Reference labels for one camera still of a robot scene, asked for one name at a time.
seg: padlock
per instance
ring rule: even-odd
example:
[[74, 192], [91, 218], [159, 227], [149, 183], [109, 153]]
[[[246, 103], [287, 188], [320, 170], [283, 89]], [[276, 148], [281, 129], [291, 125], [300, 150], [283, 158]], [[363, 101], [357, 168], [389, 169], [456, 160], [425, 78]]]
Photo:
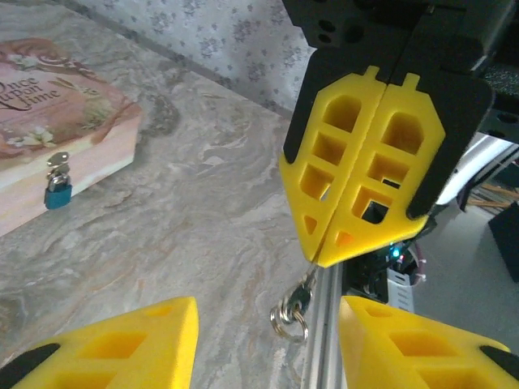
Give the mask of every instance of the padlock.
[[45, 190], [45, 206], [56, 209], [67, 205], [72, 199], [72, 185], [68, 174], [59, 171], [51, 173]]

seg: gray marble surface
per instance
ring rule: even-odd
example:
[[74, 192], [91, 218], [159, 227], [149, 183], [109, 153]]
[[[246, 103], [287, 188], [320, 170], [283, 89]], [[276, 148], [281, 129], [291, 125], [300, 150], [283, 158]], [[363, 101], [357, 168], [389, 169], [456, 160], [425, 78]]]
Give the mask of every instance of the gray marble surface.
[[30, 4], [0, 3], [0, 41], [52, 39], [147, 118], [132, 165], [0, 238], [0, 365], [60, 331], [192, 295], [191, 387], [297, 387], [304, 348], [268, 322], [307, 268], [277, 170], [288, 122], [62, 6]]

